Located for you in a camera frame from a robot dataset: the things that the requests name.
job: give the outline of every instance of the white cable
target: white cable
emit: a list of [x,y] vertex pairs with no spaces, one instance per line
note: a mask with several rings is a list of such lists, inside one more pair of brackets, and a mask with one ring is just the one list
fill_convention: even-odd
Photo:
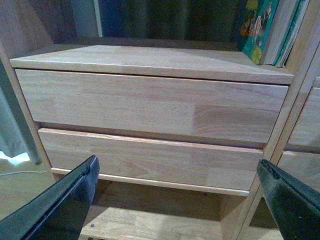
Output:
[[8,173],[3,173],[0,174],[0,177],[2,176],[7,176],[7,175],[12,175],[12,174],[28,174],[28,173],[32,173],[32,174],[44,174],[47,171],[14,171],[14,172],[8,172]]

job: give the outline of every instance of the shelf compartment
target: shelf compartment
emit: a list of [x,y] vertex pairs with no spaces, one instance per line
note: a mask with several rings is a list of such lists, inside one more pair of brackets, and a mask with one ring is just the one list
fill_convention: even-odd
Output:
[[113,182],[97,194],[81,235],[103,240],[221,240],[219,195]]
[[127,40],[127,44],[125,42],[124,39],[114,38],[90,38],[83,41],[75,39],[46,47],[30,53],[29,56],[13,58],[10,62],[14,68],[23,69],[284,85],[290,85],[294,78],[285,69],[255,65],[237,50],[234,43],[188,43],[149,39],[131,39]]

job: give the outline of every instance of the wooden drawer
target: wooden drawer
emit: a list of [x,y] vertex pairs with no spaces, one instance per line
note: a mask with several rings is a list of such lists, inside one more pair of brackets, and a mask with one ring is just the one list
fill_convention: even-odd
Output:
[[320,88],[313,87],[288,144],[320,149]]
[[41,141],[53,168],[72,170],[91,155],[104,175],[249,190],[262,151],[248,148],[42,128]]
[[17,69],[36,122],[266,143],[287,86]]
[[320,192],[320,154],[285,151],[278,166]]

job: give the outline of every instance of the wooden drawer unit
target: wooden drawer unit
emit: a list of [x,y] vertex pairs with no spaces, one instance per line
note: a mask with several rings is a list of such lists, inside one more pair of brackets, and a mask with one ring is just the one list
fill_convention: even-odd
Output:
[[320,154],[285,151],[278,166],[320,192]]
[[287,86],[16,70],[36,122],[266,143]]
[[288,144],[320,150],[320,88],[313,87],[296,122]]
[[248,191],[262,157],[260,150],[239,147],[46,128],[39,135],[53,168],[72,170],[97,155],[100,173],[118,176],[109,179],[148,185],[161,181],[160,186],[176,188],[194,185]]

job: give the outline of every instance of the wooden bookshelf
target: wooden bookshelf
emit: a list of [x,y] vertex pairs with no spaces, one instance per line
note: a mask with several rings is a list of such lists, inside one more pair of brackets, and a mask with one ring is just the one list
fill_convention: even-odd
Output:
[[[204,175],[211,165],[196,172],[201,179],[183,179],[172,172],[174,167],[163,170],[162,176],[159,169],[150,170],[153,178],[148,178],[143,177],[148,166],[135,177],[109,172],[106,164],[100,182],[108,187],[97,190],[82,236],[282,239],[277,230],[268,229],[272,223],[261,230],[260,221],[252,222],[263,190],[254,176],[255,161],[242,153],[278,164],[288,141],[295,140],[294,134],[289,140],[290,134],[300,113],[306,112],[302,110],[312,97],[312,86],[319,87],[318,1],[310,0],[286,69],[257,66],[233,43],[78,38],[67,0],[49,1],[45,7],[36,0],[2,1],[0,12],[5,20],[0,22],[0,32],[5,33],[0,34],[1,61],[39,154],[56,180],[82,159],[79,153],[98,151],[102,164],[111,163],[108,144],[113,144],[115,161],[125,163],[129,174],[143,165],[134,157],[142,156],[148,163],[150,151],[162,166],[185,161],[191,171],[199,170],[196,161],[204,166],[228,162],[234,173],[250,165],[249,181],[237,189],[229,182],[236,177],[232,173]],[[314,125],[308,117],[302,124]],[[59,133],[66,133],[70,144]],[[96,142],[87,144],[92,139]],[[123,144],[139,148],[128,152]],[[229,154],[215,155],[221,152]],[[173,153],[181,154],[166,162]],[[312,163],[317,161],[308,154]],[[73,161],[64,162],[61,156]],[[241,166],[234,164],[239,156]],[[304,179],[305,173],[296,174]],[[206,180],[214,177],[222,184],[208,186]]]

